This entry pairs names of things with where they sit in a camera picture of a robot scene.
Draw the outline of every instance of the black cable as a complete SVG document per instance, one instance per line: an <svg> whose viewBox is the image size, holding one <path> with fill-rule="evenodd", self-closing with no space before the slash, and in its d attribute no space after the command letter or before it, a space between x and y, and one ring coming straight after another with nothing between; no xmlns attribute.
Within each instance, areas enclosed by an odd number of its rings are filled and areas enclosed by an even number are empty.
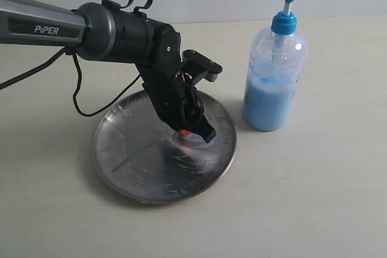
<svg viewBox="0 0 387 258"><path fill-rule="evenodd" d="M5 81L4 83L1 83L0 84L0 90L3 90L5 89L6 87L9 87L17 82L20 82L21 80L24 80L28 77L31 77L32 75L35 75L36 73L44 70L45 68L48 68L53 62L55 62L58 58L60 58L61 55L63 55L64 53L67 53L70 49L69 48L62 48L60 49L55 55L53 55L52 57L49 58L48 61L46 61L45 63L41 64L40 66L37 66L23 74L20 74L8 81Z"/></svg>
<svg viewBox="0 0 387 258"><path fill-rule="evenodd" d="M79 93L79 90L80 90L80 87L82 85L82 70L80 69L80 66L79 66L79 62L78 62L78 58L77 58L77 53L76 52L73 52L73 60L74 60L74 64L75 64L75 67L77 69L77 73L78 73L78 80L77 80L77 88L75 89L74 91L74 94L73 94L73 102L74 102L74 106L75 106L75 109L77 110L77 112L84 116L84 117L92 117L92 116L95 116L99 113L101 113L102 111L104 111L105 109L109 108L111 105L113 105L131 86L133 86L135 84L135 82L137 82L137 80L140 78L140 75L138 75L134 80L133 82L131 82L121 93L118 94L118 96L116 98L113 99L112 102L110 102L109 104L107 104L105 107L99 109L98 111L94 112L94 113L91 113L91 114L86 114L84 112L82 112L82 110L79 108L78 106L78 101L77 101L77 95Z"/></svg>

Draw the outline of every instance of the table surface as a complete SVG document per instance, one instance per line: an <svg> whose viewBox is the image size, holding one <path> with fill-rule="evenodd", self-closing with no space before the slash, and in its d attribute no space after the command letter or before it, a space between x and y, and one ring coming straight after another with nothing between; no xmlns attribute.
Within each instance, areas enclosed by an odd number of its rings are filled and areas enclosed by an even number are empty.
<svg viewBox="0 0 387 258"><path fill-rule="evenodd" d="M136 204L96 177L91 140L102 115L76 113L70 57L1 91L0 257L385 257L386 23L300 19L310 52L294 109L267 133L244 123L241 105L251 41L270 21L176 25L182 48L224 66L198 87L233 116L238 148L217 184L171 205ZM1 81L56 50L1 45ZM88 112L137 74L128 64L81 66Z"/></svg>

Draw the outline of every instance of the blue pump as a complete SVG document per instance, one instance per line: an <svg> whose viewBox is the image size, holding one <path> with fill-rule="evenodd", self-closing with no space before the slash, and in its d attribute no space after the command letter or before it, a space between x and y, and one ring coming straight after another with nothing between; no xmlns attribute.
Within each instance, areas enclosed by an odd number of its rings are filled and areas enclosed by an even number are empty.
<svg viewBox="0 0 387 258"><path fill-rule="evenodd" d="M290 11L291 3L294 0L285 0L284 10L274 16L272 22L272 31L280 35L293 34L297 27L297 18Z"/></svg>

